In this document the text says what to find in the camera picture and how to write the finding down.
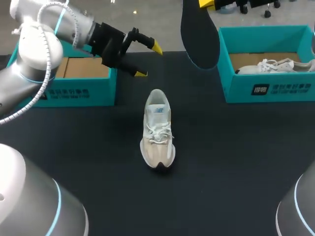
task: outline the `white cable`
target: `white cable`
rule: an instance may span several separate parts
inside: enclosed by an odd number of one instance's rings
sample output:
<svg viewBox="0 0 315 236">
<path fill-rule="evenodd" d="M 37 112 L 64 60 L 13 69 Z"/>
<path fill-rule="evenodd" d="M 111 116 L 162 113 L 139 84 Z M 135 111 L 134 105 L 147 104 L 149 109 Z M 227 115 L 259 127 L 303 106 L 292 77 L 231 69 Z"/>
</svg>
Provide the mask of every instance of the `white cable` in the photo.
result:
<svg viewBox="0 0 315 236">
<path fill-rule="evenodd" d="M 70 7 L 68 7 L 66 4 L 64 3 L 61 3 L 61 2 L 57 2 L 57 1 L 54 1 L 54 2 L 49 2 L 45 5 L 43 5 L 39 12 L 38 12 L 38 15 L 37 15 L 37 22 L 39 24 L 41 24 L 41 16 L 44 12 L 44 10 L 50 6 L 60 6 L 64 9 L 66 9 L 70 14 L 71 16 L 73 17 L 74 19 L 74 24 L 75 24 L 75 35 L 74 35 L 74 39 L 73 39 L 73 44 L 72 46 L 73 47 L 76 47 L 77 43 L 78 43 L 78 38 L 79 38 L 79 26 L 78 26 L 78 21 L 74 15 L 74 12 L 71 10 Z M 23 27 L 23 24 L 21 24 L 20 28 L 18 30 L 15 30 L 14 32 L 12 33 L 19 33 L 21 31 Z M 34 96 L 34 98 L 27 104 L 25 105 L 23 108 L 21 108 L 20 110 L 18 110 L 17 112 L 15 112 L 14 114 L 8 116 L 7 118 L 4 118 L 4 119 L 0 119 L 0 125 L 2 124 L 5 124 L 5 123 L 8 123 L 9 121 L 19 117 L 20 115 L 22 115 L 23 113 L 25 113 L 26 111 L 28 111 L 32 106 L 34 106 L 34 104 L 41 98 L 41 96 L 43 95 L 43 93 L 45 92 L 46 88 L 47 88 L 47 85 L 48 85 L 48 82 L 50 80 L 50 75 L 51 75 L 51 57 L 50 57 L 50 50 L 49 50 L 49 45 L 48 45 L 48 42 L 47 42 L 47 38 L 46 38 L 46 35 L 45 35 L 45 32 L 44 32 L 44 29 L 41 27 L 41 25 L 38 26 L 38 30 L 39 30 L 39 33 L 43 39 L 43 43 L 44 43 L 44 47 L 45 47 L 45 51 L 46 51 L 46 54 L 47 54 L 47 67 L 46 67 L 46 74 L 45 74 L 45 79 L 41 85 L 41 87 L 39 88 L 37 94 Z"/>
</svg>

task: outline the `white sneaker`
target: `white sneaker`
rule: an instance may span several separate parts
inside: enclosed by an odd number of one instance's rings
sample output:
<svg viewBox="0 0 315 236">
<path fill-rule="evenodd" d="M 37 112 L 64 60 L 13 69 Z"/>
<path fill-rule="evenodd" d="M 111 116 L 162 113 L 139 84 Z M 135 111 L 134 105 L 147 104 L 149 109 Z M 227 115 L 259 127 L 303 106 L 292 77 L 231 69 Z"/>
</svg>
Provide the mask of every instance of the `white sneaker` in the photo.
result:
<svg viewBox="0 0 315 236">
<path fill-rule="evenodd" d="M 140 149 L 145 162 L 154 169 L 163 171 L 175 159 L 171 108 L 165 94 L 159 89 L 150 93 L 144 109 Z"/>
<path fill-rule="evenodd" d="M 308 63 L 295 62 L 289 58 L 275 61 L 264 59 L 258 65 L 247 65 L 235 71 L 236 74 L 268 74 L 286 72 L 313 72 L 315 71 L 315 59 Z"/>
</svg>

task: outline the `cardboard box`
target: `cardboard box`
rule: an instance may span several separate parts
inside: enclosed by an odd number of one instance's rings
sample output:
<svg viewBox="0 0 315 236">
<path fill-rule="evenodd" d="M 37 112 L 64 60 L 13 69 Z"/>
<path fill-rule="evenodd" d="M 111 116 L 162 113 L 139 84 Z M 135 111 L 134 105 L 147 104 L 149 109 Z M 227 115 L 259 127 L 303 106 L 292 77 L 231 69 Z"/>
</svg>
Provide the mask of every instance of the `cardboard box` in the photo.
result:
<svg viewBox="0 0 315 236">
<path fill-rule="evenodd" d="M 238 75 L 263 59 L 314 59 L 308 26 L 220 28 L 218 70 L 227 103 L 315 101 L 315 72 Z"/>
<path fill-rule="evenodd" d="M 88 107 L 113 106 L 116 93 L 117 70 L 101 64 L 101 58 L 87 58 L 86 54 L 63 44 L 65 58 L 60 64 L 56 78 L 46 89 L 35 107 Z M 8 63 L 16 59 L 18 45 Z M 20 106 L 26 105 L 31 98 Z"/>
</svg>

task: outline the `floor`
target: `floor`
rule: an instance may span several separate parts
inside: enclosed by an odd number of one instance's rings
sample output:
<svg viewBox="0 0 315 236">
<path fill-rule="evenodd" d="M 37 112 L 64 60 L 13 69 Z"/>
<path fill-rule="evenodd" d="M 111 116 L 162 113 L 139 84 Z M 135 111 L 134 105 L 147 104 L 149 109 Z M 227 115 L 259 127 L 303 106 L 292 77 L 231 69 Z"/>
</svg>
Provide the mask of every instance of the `floor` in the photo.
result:
<svg viewBox="0 0 315 236">
<path fill-rule="evenodd" d="M 144 34 L 158 40 L 164 51 L 183 51 L 180 24 L 182 0 L 71 0 L 72 4 L 95 15 L 98 22 L 106 22 L 122 31 L 139 28 Z M 10 0 L 0 2 L 0 55 L 10 54 L 18 40 L 11 32 L 18 27 L 9 15 Z M 210 12 L 217 27 L 309 24 L 314 25 L 315 1 L 298 0 L 289 2 L 282 0 L 279 9 L 271 9 L 272 17 L 262 17 L 265 7 L 249 9 L 247 15 L 238 10 L 233 14 Z M 146 48 L 133 45 L 131 52 L 145 52 Z"/>
</svg>

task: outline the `shoe logo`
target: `shoe logo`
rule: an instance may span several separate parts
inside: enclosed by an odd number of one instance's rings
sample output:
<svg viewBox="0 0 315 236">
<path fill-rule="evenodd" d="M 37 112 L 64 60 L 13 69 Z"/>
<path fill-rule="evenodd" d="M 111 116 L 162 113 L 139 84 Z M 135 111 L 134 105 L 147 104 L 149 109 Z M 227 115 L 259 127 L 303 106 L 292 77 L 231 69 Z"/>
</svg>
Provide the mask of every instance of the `shoe logo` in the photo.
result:
<svg viewBox="0 0 315 236">
<path fill-rule="evenodd" d="M 156 108 L 155 113 L 163 113 L 164 108 Z"/>
</svg>

